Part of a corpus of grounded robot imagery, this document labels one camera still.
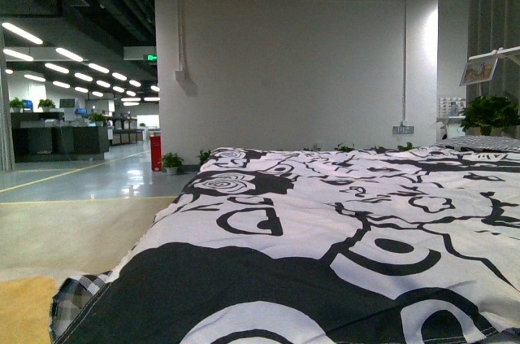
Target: bedspread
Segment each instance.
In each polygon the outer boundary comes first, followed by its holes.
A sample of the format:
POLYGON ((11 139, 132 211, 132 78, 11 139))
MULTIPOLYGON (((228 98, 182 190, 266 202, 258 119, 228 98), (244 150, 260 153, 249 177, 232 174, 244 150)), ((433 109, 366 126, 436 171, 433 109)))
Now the bedspread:
POLYGON ((520 155, 220 148, 58 343, 458 343, 520 328, 520 155))

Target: gray curtain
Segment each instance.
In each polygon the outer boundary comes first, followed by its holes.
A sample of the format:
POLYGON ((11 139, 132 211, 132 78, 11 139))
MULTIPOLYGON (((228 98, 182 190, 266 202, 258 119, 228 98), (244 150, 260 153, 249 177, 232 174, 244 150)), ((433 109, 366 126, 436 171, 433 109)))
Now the gray curtain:
MULTIPOLYGON (((488 53, 500 47, 520 46, 520 0, 470 0, 468 29, 468 56, 488 53)), ((469 100, 481 93, 518 100, 520 66, 513 61, 499 59, 492 81, 468 85, 469 100)))

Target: picture frame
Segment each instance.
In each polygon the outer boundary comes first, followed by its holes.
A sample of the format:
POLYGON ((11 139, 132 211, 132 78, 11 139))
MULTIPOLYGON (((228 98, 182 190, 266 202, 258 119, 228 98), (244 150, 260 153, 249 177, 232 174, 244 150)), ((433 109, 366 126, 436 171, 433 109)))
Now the picture frame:
POLYGON ((497 61, 497 57, 468 61, 459 86, 490 81, 495 73, 497 61))

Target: beige carpet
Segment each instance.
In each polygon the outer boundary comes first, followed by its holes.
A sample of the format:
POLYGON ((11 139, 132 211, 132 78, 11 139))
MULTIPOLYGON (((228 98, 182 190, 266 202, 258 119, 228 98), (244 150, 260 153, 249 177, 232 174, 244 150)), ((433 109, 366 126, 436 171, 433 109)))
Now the beige carpet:
POLYGON ((47 326, 55 292, 50 277, 0 282, 0 342, 50 344, 47 326))
POLYGON ((174 198, 0 203, 0 281, 112 269, 174 198))
POLYGON ((175 197, 0 203, 0 343, 50 343, 65 278, 112 269, 175 197))

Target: plaid fabric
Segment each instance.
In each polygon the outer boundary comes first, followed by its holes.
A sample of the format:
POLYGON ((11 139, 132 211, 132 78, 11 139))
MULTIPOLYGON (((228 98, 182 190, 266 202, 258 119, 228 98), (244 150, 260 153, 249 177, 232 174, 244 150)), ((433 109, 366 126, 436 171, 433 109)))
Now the plaid fabric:
POLYGON ((105 285, 111 271, 99 275, 67 278, 52 298, 49 333, 52 342, 60 337, 80 313, 81 308, 105 285))
POLYGON ((510 137, 489 137, 485 135, 466 135, 444 139, 434 146, 452 147, 455 150, 461 148, 469 150, 494 150, 520 153, 520 140, 510 137))

